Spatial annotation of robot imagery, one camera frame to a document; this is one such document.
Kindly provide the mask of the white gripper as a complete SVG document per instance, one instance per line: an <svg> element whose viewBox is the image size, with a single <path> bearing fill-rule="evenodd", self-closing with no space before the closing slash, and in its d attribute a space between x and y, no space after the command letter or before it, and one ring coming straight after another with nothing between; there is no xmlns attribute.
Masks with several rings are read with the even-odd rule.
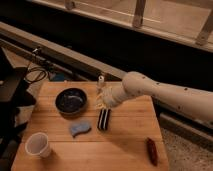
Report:
<svg viewBox="0 0 213 171"><path fill-rule="evenodd" d="M128 99L128 94L121 84L102 89L96 96L95 107L113 108Z"/></svg>

